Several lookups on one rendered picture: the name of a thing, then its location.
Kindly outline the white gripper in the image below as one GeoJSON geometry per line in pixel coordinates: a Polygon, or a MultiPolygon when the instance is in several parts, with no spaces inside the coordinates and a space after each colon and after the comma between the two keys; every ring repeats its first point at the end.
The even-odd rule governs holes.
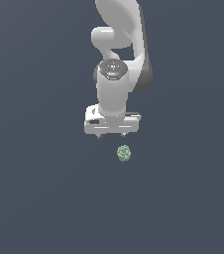
{"type": "Polygon", "coordinates": [[[84,132],[94,134],[98,139],[104,134],[121,134],[122,137],[130,132],[137,132],[142,115],[138,112],[125,112],[121,116],[108,117],[102,115],[98,105],[86,108],[84,120],[84,132]]]}

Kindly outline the small green lumpy object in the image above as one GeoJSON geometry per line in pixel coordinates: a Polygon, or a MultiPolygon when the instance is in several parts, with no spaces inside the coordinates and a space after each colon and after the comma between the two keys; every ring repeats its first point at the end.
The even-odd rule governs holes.
{"type": "Polygon", "coordinates": [[[131,158],[131,151],[127,145],[120,146],[117,149],[117,156],[121,162],[127,162],[131,158]]]}

